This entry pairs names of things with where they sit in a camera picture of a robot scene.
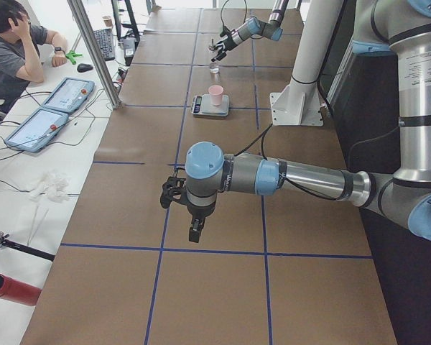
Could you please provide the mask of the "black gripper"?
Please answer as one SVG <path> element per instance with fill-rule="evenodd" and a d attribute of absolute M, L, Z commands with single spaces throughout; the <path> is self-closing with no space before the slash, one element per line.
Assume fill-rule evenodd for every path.
<path fill-rule="evenodd" d="M 226 35 L 223 40 L 220 40 L 216 43 L 212 42 L 209 46 L 209 50 L 217 50 L 214 51 L 215 55 L 211 58 L 212 62 L 222 61 L 227 56 L 226 50 L 233 50 L 238 46 L 238 36 L 237 32 L 230 32 Z"/>
<path fill-rule="evenodd" d="M 216 207 L 215 198 L 204 198 L 202 201 L 187 200 L 187 210 L 192 215 L 188 239 L 199 242 L 205 225 L 205 217 L 210 216 Z"/>

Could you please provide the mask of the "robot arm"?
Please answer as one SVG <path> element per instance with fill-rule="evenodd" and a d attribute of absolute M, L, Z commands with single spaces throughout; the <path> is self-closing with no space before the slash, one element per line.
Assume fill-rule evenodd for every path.
<path fill-rule="evenodd" d="M 184 200 L 198 242 L 219 193 L 261 196 L 293 187 L 350 201 L 431 241 L 431 1 L 360 1 L 353 51 L 398 59 L 400 166 L 391 174 L 348 172 L 256 155 L 229 155 L 198 142 L 188 151 Z"/>
<path fill-rule="evenodd" d="M 217 43 L 212 42 L 208 47 L 210 51 L 216 52 L 216 55 L 210 60 L 212 63 L 221 61 L 228 51 L 233 50 L 242 42 L 252 39 L 254 36 L 259 36 L 259 39 L 265 37 L 269 40 L 279 41 L 283 33 L 281 23 L 287 10 L 288 0 L 275 1 L 268 22 L 263 22 L 255 16 L 248 17 L 247 2 L 245 1 L 244 22 L 236 29 L 227 28 L 223 21 L 223 10 L 227 3 L 228 1 L 225 1 L 220 12 L 222 28 L 219 36 L 221 40 Z"/>

